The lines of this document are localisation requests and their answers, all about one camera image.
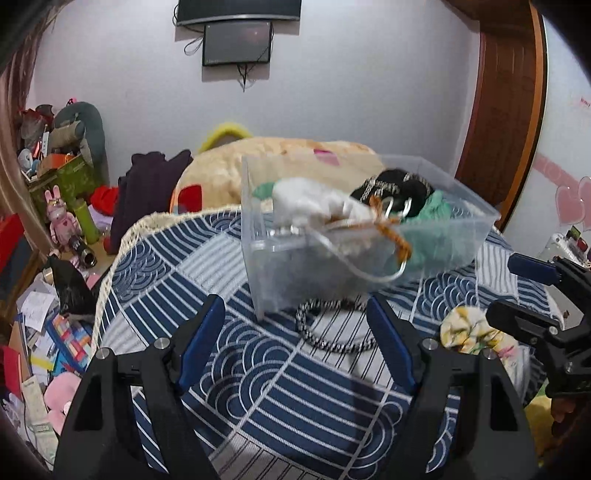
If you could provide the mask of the small wall-mounted screen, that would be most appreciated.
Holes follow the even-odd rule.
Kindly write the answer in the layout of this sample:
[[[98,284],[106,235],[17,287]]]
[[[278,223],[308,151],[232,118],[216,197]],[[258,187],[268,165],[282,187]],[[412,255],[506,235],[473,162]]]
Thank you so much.
[[[204,26],[202,65],[247,65],[270,62],[273,23],[238,20]]]

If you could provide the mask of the green cylindrical bottle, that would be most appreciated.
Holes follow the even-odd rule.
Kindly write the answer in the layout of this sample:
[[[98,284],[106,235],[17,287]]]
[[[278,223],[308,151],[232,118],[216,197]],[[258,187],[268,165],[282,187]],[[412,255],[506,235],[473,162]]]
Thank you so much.
[[[76,199],[73,204],[73,212],[83,231],[86,243],[92,245],[100,238],[100,232],[90,214],[87,203],[83,199]]]

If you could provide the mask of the grey-green plush toy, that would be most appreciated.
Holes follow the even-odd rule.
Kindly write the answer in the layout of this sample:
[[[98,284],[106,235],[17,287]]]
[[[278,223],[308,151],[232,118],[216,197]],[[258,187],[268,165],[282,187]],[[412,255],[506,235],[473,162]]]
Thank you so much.
[[[78,151],[100,181],[107,182],[105,133],[102,117],[94,105],[78,101],[62,108],[54,117],[48,148],[50,153]]]

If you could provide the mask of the pink rabbit figurine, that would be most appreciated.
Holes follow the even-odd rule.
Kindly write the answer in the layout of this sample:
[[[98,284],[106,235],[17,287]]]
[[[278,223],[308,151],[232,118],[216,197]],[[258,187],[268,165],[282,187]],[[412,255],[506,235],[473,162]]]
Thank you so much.
[[[50,237],[54,245],[68,247],[74,236],[82,234],[77,218],[67,209],[58,185],[44,192],[46,216],[50,222]]]

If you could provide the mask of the clear plastic storage box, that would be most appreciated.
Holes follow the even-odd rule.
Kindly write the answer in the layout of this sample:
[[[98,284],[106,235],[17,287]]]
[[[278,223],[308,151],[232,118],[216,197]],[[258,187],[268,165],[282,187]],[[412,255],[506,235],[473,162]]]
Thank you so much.
[[[274,224],[270,192],[281,179],[308,178],[351,194],[386,169],[415,174],[453,207],[449,219],[407,220],[394,226],[412,247],[400,265],[394,242],[372,225],[319,227]],[[499,212],[448,172],[417,156],[341,154],[249,155],[242,159],[242,252],[257,317],[305,300],[338,300],[470,264]]]

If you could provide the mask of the blue wave pattern cover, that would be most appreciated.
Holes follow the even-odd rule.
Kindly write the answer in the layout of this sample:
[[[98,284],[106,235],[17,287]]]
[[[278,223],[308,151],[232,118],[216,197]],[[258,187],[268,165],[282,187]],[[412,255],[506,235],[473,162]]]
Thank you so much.
[[[135,224],[101,287],[93,343],[116,354],[171,336],[209,294],[225,320],[188,420],[221,479],[374,479],[411,402],[381,352],[335,354],[301,339],[290,311],[254,313],[238,208]],[[494,227],[474,262],[384,290],[394,312],[438,337],[458,306],[498,298],[560,319],[545,288],[507,269],[512,247]]]

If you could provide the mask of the green knitted cloth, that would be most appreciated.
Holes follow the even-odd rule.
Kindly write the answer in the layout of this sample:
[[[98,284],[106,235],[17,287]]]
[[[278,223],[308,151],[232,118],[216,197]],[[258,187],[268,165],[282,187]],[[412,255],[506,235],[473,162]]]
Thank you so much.
[[[271,200],[276,182],[242,191],[242,247],[249,273],[263,278],[289,275],[300,280],[314,274],[359,278],[310,235],[271,234],[276,229]],[[394,231],[412,247],[403,275],[434,275],[472,262],[482,239],[476,235],[471,219],[455,216],[442,191],[435,191],[416,217],[407,218],[407,214],[408,210],[397,213],[390,207],[390,216],[400,219]],[[381,276],[398,269],[394,245],[374,228],[337,230],[328,236],[363,271]]]

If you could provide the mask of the green cardboard box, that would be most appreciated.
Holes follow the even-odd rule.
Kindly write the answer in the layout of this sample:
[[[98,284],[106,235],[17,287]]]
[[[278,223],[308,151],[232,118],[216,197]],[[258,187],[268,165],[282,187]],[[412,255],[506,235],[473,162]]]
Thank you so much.
[[[101,173],[89,165],[81,155],[78,155],[58,169],[46,172],[40,179],[28,186],[37,215],[42,223],[48,224],[46,216],[47,203],[44,192],[57,185],[61,198],[68,208],[78,198],[89,199],[96,188],[103,184]]]

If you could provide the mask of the wooden door frame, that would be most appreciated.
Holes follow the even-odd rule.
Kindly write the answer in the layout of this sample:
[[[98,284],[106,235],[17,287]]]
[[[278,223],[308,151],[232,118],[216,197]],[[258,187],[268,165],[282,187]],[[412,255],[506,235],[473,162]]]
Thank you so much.
[[[500,213],[503,231],[533,163],[546,96],[543,20],[530,1],[451,1],[480,26],[475,98],[456,178]]]

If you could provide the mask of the dark purple garment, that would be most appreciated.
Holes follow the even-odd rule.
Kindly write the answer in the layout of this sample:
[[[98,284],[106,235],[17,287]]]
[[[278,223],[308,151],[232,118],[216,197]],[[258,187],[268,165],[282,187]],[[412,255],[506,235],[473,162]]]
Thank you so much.
[[[118,179],[118,198],[110,228],[108,253],[116,254],[124,234],[141,218],[163,213],[178,179],[192,162],[187,149],[167,160],[161,152],[135,153],[131,167]]]

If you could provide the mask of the beige fluffy patch blanket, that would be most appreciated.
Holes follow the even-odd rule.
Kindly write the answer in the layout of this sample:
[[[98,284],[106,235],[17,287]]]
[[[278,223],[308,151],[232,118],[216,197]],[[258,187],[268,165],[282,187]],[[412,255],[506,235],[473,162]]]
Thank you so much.
[[[252,188],[280,180],[304,177],[346,193],[386,166],[369,147],[346,141],[252,137],[199,153],[184,169],[173,190],[169,211],[179,213],[184,189],[197,198],[199,210],[242,202],[242,181]]]

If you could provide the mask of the pink plush toy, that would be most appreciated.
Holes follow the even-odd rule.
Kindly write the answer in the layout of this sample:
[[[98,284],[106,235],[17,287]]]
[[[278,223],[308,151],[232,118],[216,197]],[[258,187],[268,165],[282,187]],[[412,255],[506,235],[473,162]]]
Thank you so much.
[[[44,402],[47,407],[47,421],[55,433],[60,436],[69,408],[75,396],[81,378],[71,372],[56,376],[47,386]]]

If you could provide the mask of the white drawstring pouch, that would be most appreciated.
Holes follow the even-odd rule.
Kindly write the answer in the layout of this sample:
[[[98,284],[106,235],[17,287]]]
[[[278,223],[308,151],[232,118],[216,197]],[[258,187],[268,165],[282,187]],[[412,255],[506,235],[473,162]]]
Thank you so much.
[[[412,257],[412,247],[403,236],[394,231],[400,222],[390,216],[391,199],[382,201],[373,196],[364,204],[348,194],[318,181],[293,177],[277,181],[273,185],[274,237],[287,235],[310,235],[328,250],[349,272],[368,282],[390,283],[404,273]],[[398,269],[388,275],[374,275],[353,264],[337,243],[329,238],[332,231],[374,228],[394,245]]]

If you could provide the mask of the dark wall-mounted television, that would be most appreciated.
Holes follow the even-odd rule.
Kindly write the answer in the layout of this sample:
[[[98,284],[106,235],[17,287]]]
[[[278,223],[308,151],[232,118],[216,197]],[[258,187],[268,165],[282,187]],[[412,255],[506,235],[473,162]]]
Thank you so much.
[[[180,0],[179,25],[239,19],[297,21],[301,0]]]

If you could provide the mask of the floral fabric scrunchie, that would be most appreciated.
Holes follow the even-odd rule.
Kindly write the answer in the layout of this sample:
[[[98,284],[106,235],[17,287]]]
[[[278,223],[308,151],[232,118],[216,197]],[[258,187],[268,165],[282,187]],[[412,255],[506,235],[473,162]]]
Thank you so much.
[[[511,335],[492,327],[486,312],[474,306],[455,307],[440,326],[444,347],[463,354],[478,355],[484,349],[493,350],[510,375],[521,374],[525,351]]]

